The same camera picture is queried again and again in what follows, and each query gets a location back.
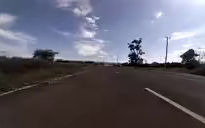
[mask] cloud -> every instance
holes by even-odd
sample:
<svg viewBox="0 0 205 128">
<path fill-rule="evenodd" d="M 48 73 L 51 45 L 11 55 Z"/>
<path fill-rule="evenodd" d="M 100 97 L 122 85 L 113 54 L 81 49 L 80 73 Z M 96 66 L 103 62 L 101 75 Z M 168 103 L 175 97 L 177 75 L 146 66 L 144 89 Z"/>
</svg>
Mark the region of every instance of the cloud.
<svg viewBox="0 0 205 128">
<path fill-rule="evenodd" d="M 183 31 L 183 32 L 174 32 L 171 34 L 173 40 L 180 40 L 190 37 L 195 37 L 205 34 L 205 26 L 195 28 L 193 30 Z"/>
<path fill-rule="evenodd" d="M 184 39 L 184 38 L 193 37 L 194 35 L 195 35 L 195 33 L 193 33 L 193 32 L 174 32 L 171 34 L 171 39 L 172 40 L 180 40 L 180 39 Z"/>
<path fill-rule="evenodd" d="M 158 12 L 158 13 L 156 14 L 156 18 L 159 19 L 162 15 L 163 15 L 163 12 Z"/>
<path fill-rule="evenodd" d="M 69 9 L 76 16 L 87 16 L 93 11 L 90 0 L 56 0 L 58 8 Z"/>
<path fill-rule="evenodd" d="M 88 30 L 85 27 L 80 28 L 81 37 L 83 38 L 94 38 L 97 35 L 95 30 Z"/>
<path fill-rule="evenodd" d="M 104 29 L 103 31 L 104 31 L 104 32 L 108 32 L 109 30 L 108 30 L 108 29 Z"/>
<path fill-rule="evenodd" d="M 15 20 L 16 20 L 15 16 L 1 13 L 0 14 L 0 27 L 9 27 L 14 23 Z"/>
<path fill-rule="evenodd" d="M 190 47 L 192 47 L 192 46 L 194 46 L 193 43 L 188 43 L 188 44 L 183 44 L 183 45 L 182 45 L 183 48 L 190 48 Z"/>
<path fill-rule="evenodd" d="M 29 56 L 30 44 L 37 40 L 25 33 L 10 30 L 17 17 L 9 14 L 0 14 L 0 55 Z"/>
<path fill-rule="evenodd" d="M 66 32 L 66 31 L 61 31 L 55 28 L 52 28 L 52 31 L 54 31 L 55 33 L 62 35 L 62 36 L 71 36 L 70 32 Z"/>
<path fill-rule="evenodd" d="M 81 40 L 75 43 L 75 48 L 81 56 L 106 56 L 107 53 L 103 50 L 104 44 L 92 40 Z"/>
</svg>

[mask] blue sky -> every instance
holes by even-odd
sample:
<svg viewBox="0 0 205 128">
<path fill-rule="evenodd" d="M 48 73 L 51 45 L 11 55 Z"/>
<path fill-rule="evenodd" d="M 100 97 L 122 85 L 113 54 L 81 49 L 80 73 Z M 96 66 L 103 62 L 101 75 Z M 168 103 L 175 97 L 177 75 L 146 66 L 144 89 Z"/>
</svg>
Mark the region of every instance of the blue sky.
<svg viewBox="0 0 205 128">
<path fill-rule="evenodd" d="M 58 58 L 127 61 L 127 43 L 143 38 L 144 58 L 179 61 L 205 50 L 205 0 L 0 0 L 0 55 L 30 57 L 53 49 Z"/>
</svg>

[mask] dry grass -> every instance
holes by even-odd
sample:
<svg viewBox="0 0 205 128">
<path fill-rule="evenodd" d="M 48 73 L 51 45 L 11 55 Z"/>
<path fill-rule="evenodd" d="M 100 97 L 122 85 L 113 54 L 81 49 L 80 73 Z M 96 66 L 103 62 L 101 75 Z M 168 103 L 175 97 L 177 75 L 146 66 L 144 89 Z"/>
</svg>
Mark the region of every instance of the dry grass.
<svg viewBox="0 0 205 128">
<path fill-rule="evenodd" d="M 86 66 L 81 63 L 63 64 L 6 58 L 0 61 L 0 93 L 77 72 Z"/>
</svg>

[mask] utility pole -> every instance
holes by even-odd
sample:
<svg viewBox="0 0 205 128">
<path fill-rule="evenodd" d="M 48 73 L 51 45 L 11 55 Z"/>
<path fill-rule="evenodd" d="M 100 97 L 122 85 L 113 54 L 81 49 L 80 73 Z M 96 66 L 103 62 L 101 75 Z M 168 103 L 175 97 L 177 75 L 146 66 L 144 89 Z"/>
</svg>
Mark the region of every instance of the utility pole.
<svg viewBox="0 0 205 128">
<path fill-rule="evenodd" d="M 117 55 L 117 65 L 118 65 L 118 55 Z"/>
<path fill-rule="evenodd" d="M 166 44 L 166 57 L 165 57 L 165 65 L 167 66 L 168 45 L 169 45 L 170 37 L 169 37 L 169 36 L 166 36 L 165 38 L 167 39 L 167 44 Z"/>
</svg>

